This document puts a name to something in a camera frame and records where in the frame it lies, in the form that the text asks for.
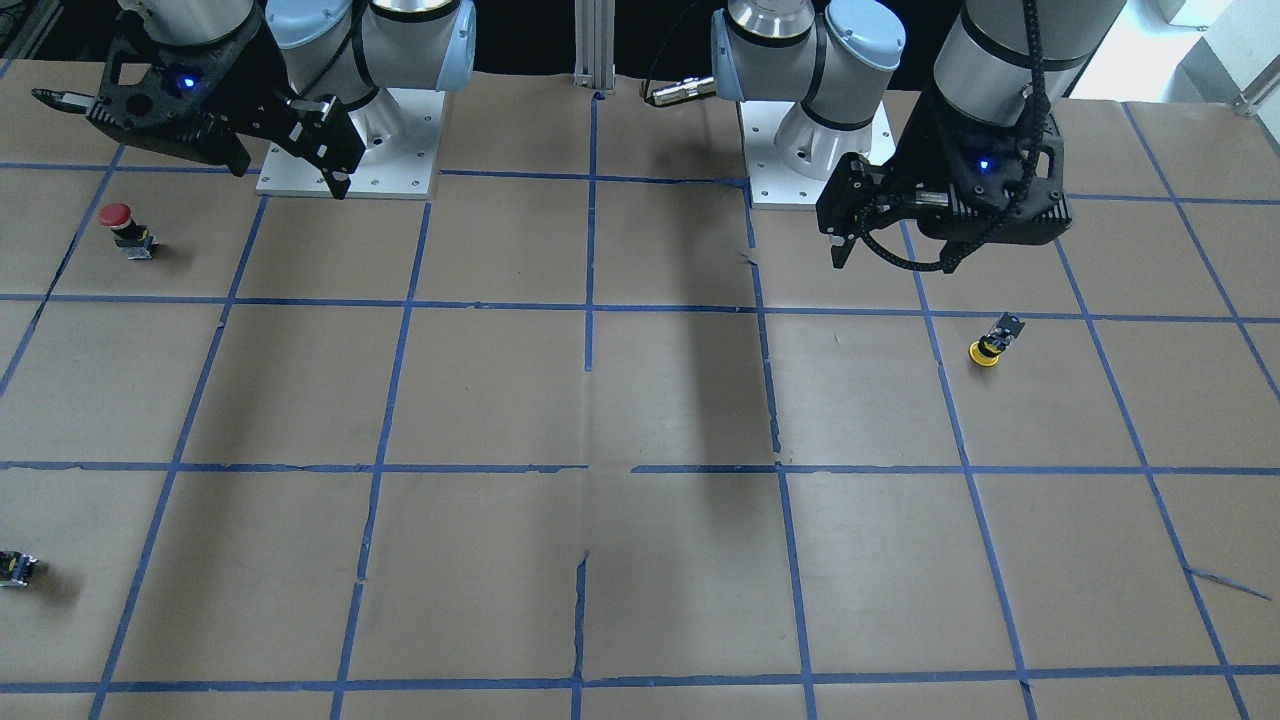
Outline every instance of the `black background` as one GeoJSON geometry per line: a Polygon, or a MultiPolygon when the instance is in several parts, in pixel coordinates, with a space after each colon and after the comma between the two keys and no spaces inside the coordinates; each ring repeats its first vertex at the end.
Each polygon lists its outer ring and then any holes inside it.
{"type": "MultiPolygon", "coordinates": [[[[205,0],[218,3],[220,0],[205,0]]],[[[828,0],[817,0],[820,10],[828,0]]],[[[881,0],[906,26],[906,51],[890,87],[919,90],[963,0],[881,0]]],[[[101,60],[111,40],[115,0],[64,0],[65,13],[38,58],[101,60]]],[[[710,74],[710,17],[723,0],[617,0],[617,72],[645,77],[672,24],[654,77],[681,79],[710,74]]],[[[476,69],[503,74],[572,73],[573,0],[476,0],[476,69]]]]}

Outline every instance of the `light blue joint cover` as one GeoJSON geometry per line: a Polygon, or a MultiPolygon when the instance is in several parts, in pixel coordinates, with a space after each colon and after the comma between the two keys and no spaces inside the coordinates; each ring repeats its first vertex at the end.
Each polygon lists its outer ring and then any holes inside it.
{"type": "Polygon", "coordinates": [[[271,0],[266,24],[280,50],[293,50],[329,32],[351,12],[351,0],[271,0]]]}
{"type": "Polygon", "coordinates": [[[712,15],[712,74],[716,76],[716,95],[735,102],[746,100],[737,68],[733,67],[733,47],[728,41],[724,10],[716,10],[712,15]]]}
{"type": "Polygon", "coordinates": [[[444,64],[435,88],[440,91],[462,90],[471,82],[471,68],[476,58],[476,6],[472,0],[462,0],[458,6],[453,35],[444,50],[444,64]]]}
{"type": "Polygon", "coordinates": [[[893,72],[902,60],[906,28],[876,0],[831,0],[827,26],[836,42],[878,70],[893,72]]]}

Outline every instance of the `white mounting plate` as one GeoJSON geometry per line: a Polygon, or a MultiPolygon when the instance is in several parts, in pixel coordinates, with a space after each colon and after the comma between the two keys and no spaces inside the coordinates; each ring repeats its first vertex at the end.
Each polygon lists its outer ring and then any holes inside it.
{"type": "MultiPolygon", "coordinates": [[[[812,210],[822,195],[826,181],[815,181],[792,170],[773,147],[782,118],[795,102],[750,101],[739,102],[742,117],[742,150],[746,169],[751,177],[751,204],[765,210],[812,210]]],[[[872,120],[874,140],[868,158],[881,165],[893,156],[897,145],[890,129],[884,104],[876,109],[872,120]]]]}
{"type": "MultiPolygon", "coordinates": [[[[429,200],[435,184],[435,156],[444,124],[444,92],[392,88],[404,114],[404,132],[365,151],[351,176],[347,197],[429,200]]],[[[283,197],[332,197],[320,172],[274,143],[257,178],[257,193],[283,197]]]]}

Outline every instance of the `metal post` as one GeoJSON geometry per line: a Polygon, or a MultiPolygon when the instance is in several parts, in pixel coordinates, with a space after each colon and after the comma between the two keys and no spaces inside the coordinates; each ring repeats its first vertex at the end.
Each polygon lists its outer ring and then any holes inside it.
{"type": "Polygon", "coordinates": [[[1235,114],[1242,118],[1252,118],[1257,114],[1258,105],[1266,101],[1276,87],[1280,87],[1280,55],[1271,60],[1271,64],[1249,83],[1249,87],[1240,91],[1240,96],[1231,104],[1235,108],[1235,114]]]}
{"type": "Polygon", "coordinates": [[[573,82],[613,92],[614,0],[577,0],[577,65],[573,82]]]}

